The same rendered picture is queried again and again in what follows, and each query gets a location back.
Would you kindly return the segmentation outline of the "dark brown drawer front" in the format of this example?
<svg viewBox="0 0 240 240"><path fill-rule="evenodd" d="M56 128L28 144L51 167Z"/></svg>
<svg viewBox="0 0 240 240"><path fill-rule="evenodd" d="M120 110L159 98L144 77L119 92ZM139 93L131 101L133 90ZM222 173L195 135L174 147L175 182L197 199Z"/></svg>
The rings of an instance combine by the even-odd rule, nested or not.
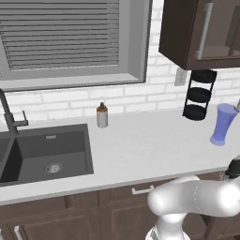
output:
<svg viewBox="0 0 240 240"><path fill-rule="evenodd" d="M198 174L198 177L201 180L220 180L224 176L224 171L218 172L209 172ZM111 201L112 202L120 202L120 201L130 201L137 198L145 198L148 193L140 194L140 195L132 195L131 189L136 188L137 190L149 188L153 185L155 188L170 182L170 179L160 180L155 182L142 183L133 186L125 186L125 187L116 187L111 189Z"/></svg>

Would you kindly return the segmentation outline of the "grey bottle with brown top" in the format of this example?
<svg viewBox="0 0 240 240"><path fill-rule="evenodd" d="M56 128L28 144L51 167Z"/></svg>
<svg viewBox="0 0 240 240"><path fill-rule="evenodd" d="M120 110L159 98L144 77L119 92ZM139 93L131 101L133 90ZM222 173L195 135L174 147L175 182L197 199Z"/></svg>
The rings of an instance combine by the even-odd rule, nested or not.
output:
<svg viewBox="0 0 240 240"><path fill-rule="evenodd" d="M103 102L97 107L97 126L99 128L108 126L108 108Z"/></svg>

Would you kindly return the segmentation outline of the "dark grey sink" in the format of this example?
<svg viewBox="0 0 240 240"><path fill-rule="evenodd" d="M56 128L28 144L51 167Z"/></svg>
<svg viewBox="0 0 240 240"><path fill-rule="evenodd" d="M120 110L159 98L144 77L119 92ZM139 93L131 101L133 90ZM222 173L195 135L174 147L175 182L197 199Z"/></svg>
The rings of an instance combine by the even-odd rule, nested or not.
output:
<svg viewBox="0 0 240 240"><path fill-rule="evenodd" d="M86 124L0 134L0 187L92 174Z"/></svg>

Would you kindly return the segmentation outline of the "blue glass vase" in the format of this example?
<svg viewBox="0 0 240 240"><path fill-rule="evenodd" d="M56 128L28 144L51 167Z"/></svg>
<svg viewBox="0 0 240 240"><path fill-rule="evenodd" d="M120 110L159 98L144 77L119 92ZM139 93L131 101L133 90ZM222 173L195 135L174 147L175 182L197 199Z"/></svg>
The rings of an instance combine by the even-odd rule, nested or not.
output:
<svg viewBox="0 0 240 240"><path fill-rule="evenodd" d="M237 114L240 113L235 106L228 103L221 103L217 106L217 122L210 142L217 146L225 144L228 129Z"/></svg>

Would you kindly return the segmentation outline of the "window with grey blinds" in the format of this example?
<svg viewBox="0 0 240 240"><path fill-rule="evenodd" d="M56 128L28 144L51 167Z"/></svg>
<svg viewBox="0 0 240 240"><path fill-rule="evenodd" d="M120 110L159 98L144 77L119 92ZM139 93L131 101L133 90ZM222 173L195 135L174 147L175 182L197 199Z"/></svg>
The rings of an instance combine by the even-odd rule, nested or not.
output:
<svg viewBox="0 0 240 240"><path fill-rule="evenodd" d="M153 0L0 0L6 92L143 83Z"/></svg>

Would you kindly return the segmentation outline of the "dark brown base cabinet door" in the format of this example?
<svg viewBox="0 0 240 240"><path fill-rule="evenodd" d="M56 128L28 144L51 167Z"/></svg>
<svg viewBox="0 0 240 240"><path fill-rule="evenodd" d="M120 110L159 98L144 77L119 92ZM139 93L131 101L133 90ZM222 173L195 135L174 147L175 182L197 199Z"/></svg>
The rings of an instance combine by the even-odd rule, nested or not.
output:
<svg viewBox="0 0 240 240"><path fill-rule="evenodd" d="M145 240L157 217L149 210L146 200L124 202L111 207L112 240Z"/></svg>
<svg viewBox="0 0 240 240"><path fill-rule="evenodd" d="M16 238L14 227L19 225L24 240L101 240L96 209L26 217L11 220L7 225Z"/></svg>

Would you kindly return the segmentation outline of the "dark grey tap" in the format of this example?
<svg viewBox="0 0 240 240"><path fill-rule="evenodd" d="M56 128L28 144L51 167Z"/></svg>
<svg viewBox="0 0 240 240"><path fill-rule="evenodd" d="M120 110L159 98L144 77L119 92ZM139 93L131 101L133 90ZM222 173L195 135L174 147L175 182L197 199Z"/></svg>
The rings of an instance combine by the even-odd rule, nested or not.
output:
<svg viewBox="0 0 240 240"><path fill-rule="evenodd" d="M8 131L11 135L18 134L18 127L26 127L29 125L28 120L26 119L25 112L23 112L24 119L22 121L16 121L14 119L13 113L10 111L8 102L5 96L4 91L0 88L0 101L4 110L4 117L7 123Z"/></svg>

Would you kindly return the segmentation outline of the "dark brown sink front panel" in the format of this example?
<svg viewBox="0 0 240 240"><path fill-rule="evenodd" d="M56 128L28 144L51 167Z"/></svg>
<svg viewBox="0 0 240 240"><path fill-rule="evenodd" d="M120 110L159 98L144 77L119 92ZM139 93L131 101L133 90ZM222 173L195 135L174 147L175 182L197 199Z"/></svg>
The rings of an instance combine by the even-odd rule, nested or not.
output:
<svg viewBox="0 0 240 240"><path fill-rule="evenodd" d="M67 210L75 206L73 195L0 206L0 221Z"/></svg>

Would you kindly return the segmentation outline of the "white wall outlet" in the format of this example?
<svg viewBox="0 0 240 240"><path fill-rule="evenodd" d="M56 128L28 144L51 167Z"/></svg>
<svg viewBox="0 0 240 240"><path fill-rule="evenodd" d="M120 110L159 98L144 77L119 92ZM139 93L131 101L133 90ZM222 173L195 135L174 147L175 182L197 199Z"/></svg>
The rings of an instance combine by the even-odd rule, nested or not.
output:
<svg viewBox="0 0 240 240"><path fill-rule="evenodd" d="M188 72L186 70L181 69L179 67L176 70L174 85L175 86L182 86L182 85L184 85L186 83L187 74L188 74Z"/></svg>

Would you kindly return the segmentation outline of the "dark brown wall cabinet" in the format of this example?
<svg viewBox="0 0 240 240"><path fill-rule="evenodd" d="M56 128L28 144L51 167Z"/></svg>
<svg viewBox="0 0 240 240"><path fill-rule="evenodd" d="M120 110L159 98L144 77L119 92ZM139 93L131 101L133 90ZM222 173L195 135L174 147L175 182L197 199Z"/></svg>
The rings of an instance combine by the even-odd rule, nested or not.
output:
<svg viewBox="0 0 240 240"><path fill-rule="evenodd" d="M185 70L200 0L164 0L158 51Z"/></svg>

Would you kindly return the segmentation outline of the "glass wall cabinet door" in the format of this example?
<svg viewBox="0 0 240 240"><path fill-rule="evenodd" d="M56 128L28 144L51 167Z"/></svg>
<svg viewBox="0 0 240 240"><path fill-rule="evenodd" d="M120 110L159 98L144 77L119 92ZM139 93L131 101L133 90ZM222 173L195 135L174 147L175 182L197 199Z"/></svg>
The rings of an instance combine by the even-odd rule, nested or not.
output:
<svg viewBox="0 0 240 240"><path fill-rule="evenodd" d="M202 59L195 58L205 19L205 4L213 3ZM240 67L240 0L200 0L190 45L189 69Z"/></svg>

